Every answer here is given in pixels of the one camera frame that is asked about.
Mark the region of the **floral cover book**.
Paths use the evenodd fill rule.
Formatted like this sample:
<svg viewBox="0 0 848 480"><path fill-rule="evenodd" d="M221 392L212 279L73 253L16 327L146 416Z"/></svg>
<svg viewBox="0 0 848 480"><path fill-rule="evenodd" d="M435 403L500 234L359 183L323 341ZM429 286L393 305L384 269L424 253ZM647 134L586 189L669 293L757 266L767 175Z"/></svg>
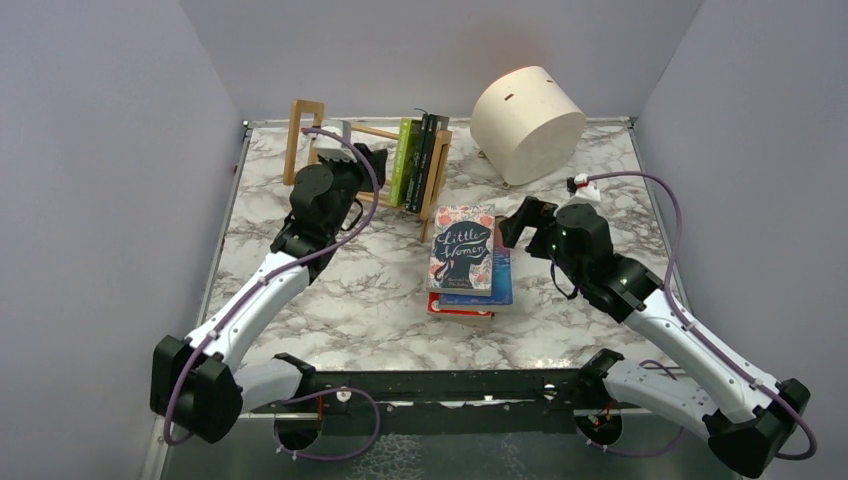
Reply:
<svg viewBox="0 0 848 480"><path fill-rule="evenodd" d="M427 270L429 292L472 296L491 293L495 223L493 204L436 209Z"/></svg>

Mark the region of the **dark green hardcover book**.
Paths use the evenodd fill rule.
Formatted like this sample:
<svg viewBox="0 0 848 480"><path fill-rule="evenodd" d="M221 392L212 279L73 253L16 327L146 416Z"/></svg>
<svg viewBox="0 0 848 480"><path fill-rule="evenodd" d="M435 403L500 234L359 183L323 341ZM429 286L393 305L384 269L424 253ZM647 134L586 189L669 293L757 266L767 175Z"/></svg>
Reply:
<svg viewBox="0 0 848 480"><path fill-rule="evenodd" d="M450 123L450 117L445 115L429 114L426 130L424 132L424 143L421 149L419 160L419 170L416 177L414 195L409 204L413 213L420 213L423 204L426 182L429 176L430 167L434 157L434 148L436 144L436 136L439 131L446 130Z"/></svg>

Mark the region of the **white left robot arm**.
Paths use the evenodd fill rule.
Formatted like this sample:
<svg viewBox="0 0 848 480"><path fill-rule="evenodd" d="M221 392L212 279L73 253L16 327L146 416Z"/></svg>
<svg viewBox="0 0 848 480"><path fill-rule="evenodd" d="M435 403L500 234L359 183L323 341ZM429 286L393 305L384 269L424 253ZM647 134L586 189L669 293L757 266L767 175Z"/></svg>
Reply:
<svg viewBox="0 0 848 480"><path fill-rule="evenodd" d="M310 286L335 251L373 217L360 193L385 184L388 152L357 143L319 156L295 176L291 210L269 253L248 282L185 338L165 336L155 347L150 407L164 419L163 439L178 446L192 437L220 441L247 411L300 394L308 366L278 355L245 367L242 360L274 317Z"/></svg>

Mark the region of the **lime green paperback book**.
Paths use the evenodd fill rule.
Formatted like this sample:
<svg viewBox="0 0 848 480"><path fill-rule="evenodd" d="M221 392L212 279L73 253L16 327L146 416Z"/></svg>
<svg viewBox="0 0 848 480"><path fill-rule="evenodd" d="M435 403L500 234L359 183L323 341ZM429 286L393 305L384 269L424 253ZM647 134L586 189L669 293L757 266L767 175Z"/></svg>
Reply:
<svg viewBox="0 0 848 480"><path fill-rule="evenodd" d="M421 127L420 119L403 118L401 121L388 194L388 203L392 207L399 207L402 203L407 164L417 144Z"/></svg>

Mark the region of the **blue cover paperback book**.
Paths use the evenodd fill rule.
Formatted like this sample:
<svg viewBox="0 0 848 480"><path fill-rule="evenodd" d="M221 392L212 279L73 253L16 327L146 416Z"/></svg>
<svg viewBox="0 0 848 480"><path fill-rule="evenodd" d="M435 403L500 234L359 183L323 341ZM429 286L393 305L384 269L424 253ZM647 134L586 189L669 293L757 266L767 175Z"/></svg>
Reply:
<svg viewBox="0 0 848 480"><path fill-rule="evenodd" d="M511 251L503 245L499 227L494 229L493 278L491 294L438 294L438 305L447 310L501 312L513 305Z"/></svg>

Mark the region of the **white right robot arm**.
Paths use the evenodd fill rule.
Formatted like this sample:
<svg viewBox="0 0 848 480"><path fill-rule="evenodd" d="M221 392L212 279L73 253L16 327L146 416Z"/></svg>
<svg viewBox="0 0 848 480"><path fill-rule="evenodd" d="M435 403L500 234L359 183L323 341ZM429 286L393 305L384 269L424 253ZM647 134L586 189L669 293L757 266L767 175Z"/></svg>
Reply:
<svg viewBox="0 0 848 480"><path fill-rule="evenodd" d="M615 252L609 224L593 206L527 197L499 225L505 246L514 247L526 228L535 231L526 252L561 271L573 296L650 340L693 380L672 380L603 349L578 372L581 394L647 409L703 439L734 472L760 477L799 426L811 397L807 387L777 380L683 319L656 274Z"/></svg>

